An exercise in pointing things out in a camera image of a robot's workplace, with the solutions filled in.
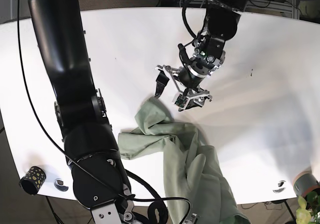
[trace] white table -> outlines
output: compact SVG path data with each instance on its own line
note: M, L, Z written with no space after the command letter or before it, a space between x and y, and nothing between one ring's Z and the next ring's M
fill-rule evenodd
M179 8L94 10L81 16L95 86L101 89L117 137L121 130L137 126L134 115L154 95L159 73L155 67L178 67L177 44L191 37ZM204 10L188 9L195 32L203 16ZM0 25L0 108L17 172L22 177L32 165L39 166L47 174L39 194L75 199L65 158L40 129L27 100L16 24ZM63 147L55 96L32 22L20 24L31 98L45 128ZM320 178L320 26L244 13L225 51L223 67L202 82L213 96L211 103L178 112L171 103L176 93L172 83L161 101L176 120L197 125L216 147L238 204L293 198L290 182L299 172L311 165ZM123 163L165 195L162 153ZM67 192L54 187L57 178L70 187ZM282 180L286 189L274 193ZM151 197L134 181L132 191L138 198Z

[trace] gray floor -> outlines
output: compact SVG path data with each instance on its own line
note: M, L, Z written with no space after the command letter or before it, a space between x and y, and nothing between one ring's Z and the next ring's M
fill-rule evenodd
M29 16L27 0L21 0L21 16ZM81 10L155 6L158 0L79 0ZM55 220L43 196L29 196L18 186L19 177L10 152L5 132L0 134L0 223L1 224L55 224ZM54 199L52 205L65 224L86 224L90 214L76 201ZM297 201L289 200L292 210L297 209ZM290 215L284 204L256 204L249 210L242 210L252 224L284 224L290 220Z

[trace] black patterned cup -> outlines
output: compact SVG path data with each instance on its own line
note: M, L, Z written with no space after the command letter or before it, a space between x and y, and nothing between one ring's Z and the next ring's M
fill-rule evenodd
M26 193L33 196L38 193L45 180L45 172L41 168L33 166L25 176L21 178L19 185Z

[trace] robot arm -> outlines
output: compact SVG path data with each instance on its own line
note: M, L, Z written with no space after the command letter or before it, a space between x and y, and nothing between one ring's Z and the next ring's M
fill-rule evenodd
M67 159L76 199L96 223L141 223L122 197L131 186L90 69L78 0L28 0L44 66L56 97L64 150L110 189Z
M230 3L228 0L210 0L210 4L206 6L204 25L195 34L189 27L186 18L186 9L191 1L193 0L185 2L182 17L186 29L193 38L189 43L194 46L192 57L188 57L185 49L189 44L179 44L179 57L182 67L178 69L168 65L157 67L160 74L156 80L155 97L159 98L161 96L171 79L177 88L173 103L179 107L179 111L203 107L206 100L212 100L210 92L202 89L200 83L206 77L211 76L224 63L226 52L223 48L226 41L233 38L237 32L237 24L240 19L238 11L244 10L244 6L239 7L237 0L234 0L234 3Z

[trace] towel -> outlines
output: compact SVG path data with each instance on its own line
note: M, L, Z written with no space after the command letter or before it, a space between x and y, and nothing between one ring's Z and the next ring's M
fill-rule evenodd
M214 146L205 144L195 125L174 122L155 98L142 105L135 120L138 128L118 136L121 158L132 160L163 152L165 195L188 198L190 213L199 216L197 224L250 224L237 209ZM167 205L173 223L179 224L188 204L168 201Z

